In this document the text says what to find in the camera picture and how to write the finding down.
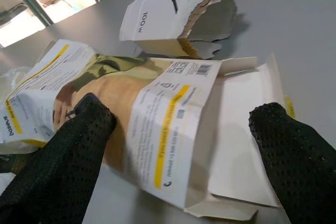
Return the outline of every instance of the cardboard box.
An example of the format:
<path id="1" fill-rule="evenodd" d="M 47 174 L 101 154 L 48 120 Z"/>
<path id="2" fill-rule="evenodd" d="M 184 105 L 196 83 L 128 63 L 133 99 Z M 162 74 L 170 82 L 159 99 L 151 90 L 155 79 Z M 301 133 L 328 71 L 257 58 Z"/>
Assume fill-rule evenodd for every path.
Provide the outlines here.
<path id="1" fill-rule="evenodd" d="M 259 67 L 256 58 L 222 62 L 199 123 L 184 211 L 241 221 L 265 206 L 281 211 L 248 126 L 249 112 L 269 102 L 285 106 L 274 56 Z"/>
<path id="2" fill-rule="evenodd" d="M 135 0 L 125 13 L 120 40 L 133 40 L 145 52 L 210 58 L 230 35 L 234 0 Z"/>

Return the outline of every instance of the gray table surface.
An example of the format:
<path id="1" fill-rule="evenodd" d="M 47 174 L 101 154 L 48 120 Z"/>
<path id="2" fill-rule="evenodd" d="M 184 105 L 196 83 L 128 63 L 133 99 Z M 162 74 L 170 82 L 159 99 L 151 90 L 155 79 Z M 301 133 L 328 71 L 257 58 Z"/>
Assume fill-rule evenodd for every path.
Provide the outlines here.
<path id="1" fill-rule="evenodd" d="M 0 74 L 10 68 L 33 66 L 48 43 L 59 38 L 83 41 L 109 55 L 140 53 L 135 44 L 118 40 L 123 15 L 131 1 L 101 1 L 1 49 Z M 236 0 L 236 3 L 238 15 L 232 36 L 222 41 L 223 49 L 216 59 L 255 56 L 262 63 L 273 52 L 283 90 L 292 98 L 298 119 L 313 126 L 336 148 L 336 0 Z M 268 219 L 274 216 L 272 212 L 269 216 L 265 214 L 258 223 L 274 223 Z M 94 222 L 207 223 L 208 220 L 188 216 L 139 192 L 103 167 L 85 217 L 85 223 Z"/>

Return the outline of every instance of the torn box piece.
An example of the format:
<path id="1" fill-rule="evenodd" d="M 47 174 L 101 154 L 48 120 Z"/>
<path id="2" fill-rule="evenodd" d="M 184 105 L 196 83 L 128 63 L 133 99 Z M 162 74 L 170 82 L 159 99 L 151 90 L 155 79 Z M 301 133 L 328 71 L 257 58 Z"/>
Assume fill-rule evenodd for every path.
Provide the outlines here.
<path id="1" fill-rule="evenodd" d="M 234 0 L 135 0 L 125 13 L 119 39 L 145 52 L 207 59 L 230 36 Z"/>

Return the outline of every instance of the qr code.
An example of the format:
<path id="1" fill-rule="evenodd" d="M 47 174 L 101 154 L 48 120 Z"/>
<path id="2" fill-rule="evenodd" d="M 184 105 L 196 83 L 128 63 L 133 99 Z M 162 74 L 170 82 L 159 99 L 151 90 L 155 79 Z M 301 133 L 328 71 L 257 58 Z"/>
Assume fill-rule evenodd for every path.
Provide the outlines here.
<path id="1" fill-rule="evenodd" d="M 209 71 L 211 69 L 211 65 L 207 65 L 207 64 L 202 64 L 197 73 L 196 74 L 200 74 L 200 75 L 203 75 L 203 76 L 206 76 L 208 75 Z"/>
<path id="2" fill-rule="evenodd" d="M 168 73 L 183 73 L 189 62 L 177 61 L 174 62 L 167 70 Z"/>
<path id="3" fill-rule="evenodd" d="M 177 118 L 178 119 L 182 119 L 184 116 L 184 110 L 178 110 L 177 111 Z"/>

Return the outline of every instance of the white table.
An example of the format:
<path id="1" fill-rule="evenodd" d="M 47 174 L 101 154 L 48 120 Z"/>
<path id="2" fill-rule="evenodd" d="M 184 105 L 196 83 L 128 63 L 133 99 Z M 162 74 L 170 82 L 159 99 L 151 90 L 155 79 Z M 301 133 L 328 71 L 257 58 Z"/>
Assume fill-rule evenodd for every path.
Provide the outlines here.
<path id="1" fill-rule="evenodd" d="M 140 50 L 118 41 L 127 5 L 133 0 L 104 0 L 43 31 L 0 50 L 0 73 L 32 66 L 51 40 L 79 40 L 109 55 Z M 236 0 L 232 36 L 216 59 L 271 53 L 278 60 L 285 94 L 298 119 L 313 126 L 336 148 L 336 0 Z M 258 223 L 276 223 L 274 211 L 258 214 Z M 208 223 L 137 190 L 102 167 L 84 223 Z"/>

